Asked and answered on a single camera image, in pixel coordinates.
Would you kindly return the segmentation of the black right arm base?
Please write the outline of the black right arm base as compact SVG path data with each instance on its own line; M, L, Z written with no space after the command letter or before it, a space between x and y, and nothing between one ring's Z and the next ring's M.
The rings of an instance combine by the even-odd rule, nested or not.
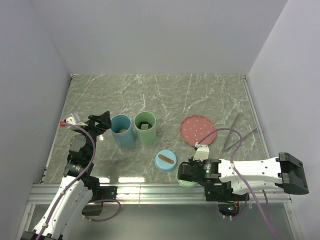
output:
M207 202L233 203L250 199L248 193L240 195L233 193L230 181L215 184L207 182L203 187Z

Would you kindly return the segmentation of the yellow sushi roll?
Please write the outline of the yellow sushi roll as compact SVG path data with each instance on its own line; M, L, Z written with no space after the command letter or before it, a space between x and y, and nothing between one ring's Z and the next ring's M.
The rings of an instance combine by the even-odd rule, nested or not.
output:
M150 128L150 124L146 121L142 121L140 124L139 124L139 129L142 130L142 131L146 131Z

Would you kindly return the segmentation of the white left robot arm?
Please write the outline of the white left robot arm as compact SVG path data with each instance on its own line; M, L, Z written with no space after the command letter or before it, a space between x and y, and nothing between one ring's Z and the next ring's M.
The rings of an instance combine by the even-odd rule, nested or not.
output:
M120 203L116 186L102 186L99 178L91 175L97 138L112 127L110 112L90 115L85 122L70 114L59 125L76 133L69 142L63 177L45 214L31 231L21 235L22 240L65 240L78 215L91 220L101 214L104 203Z

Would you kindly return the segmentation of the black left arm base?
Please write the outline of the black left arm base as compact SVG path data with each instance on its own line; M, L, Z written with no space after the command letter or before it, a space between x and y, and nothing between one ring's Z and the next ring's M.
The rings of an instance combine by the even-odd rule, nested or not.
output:
M115 200L117 197L117 186L99 186L93 191L92 201L97 200Z

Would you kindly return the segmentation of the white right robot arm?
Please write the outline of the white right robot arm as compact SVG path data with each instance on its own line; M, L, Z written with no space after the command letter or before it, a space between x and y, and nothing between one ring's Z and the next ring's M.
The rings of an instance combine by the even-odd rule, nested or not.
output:
M208 202L245 201L248 193L262 190L282 189L290 195L309 193L303 163L287 152L253 161L192 157L180 164L177 178L203 186Z

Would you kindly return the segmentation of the green lid with handle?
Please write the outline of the green lid with handle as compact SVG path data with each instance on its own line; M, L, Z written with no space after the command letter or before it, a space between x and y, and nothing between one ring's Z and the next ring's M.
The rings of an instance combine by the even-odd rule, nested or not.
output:
M197 185L197 183L194 181L180 180L178 178L177 178L177 182L181 187L187 188L187 189L193 188Z

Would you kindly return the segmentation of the blue lid with handle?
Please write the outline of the blue lid with handle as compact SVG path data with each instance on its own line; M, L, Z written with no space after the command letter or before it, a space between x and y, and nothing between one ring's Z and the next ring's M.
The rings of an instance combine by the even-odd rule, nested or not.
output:
M177 157L171 150L164 149L155 155L154 163L158 170L162 172L171 172L177 166Z

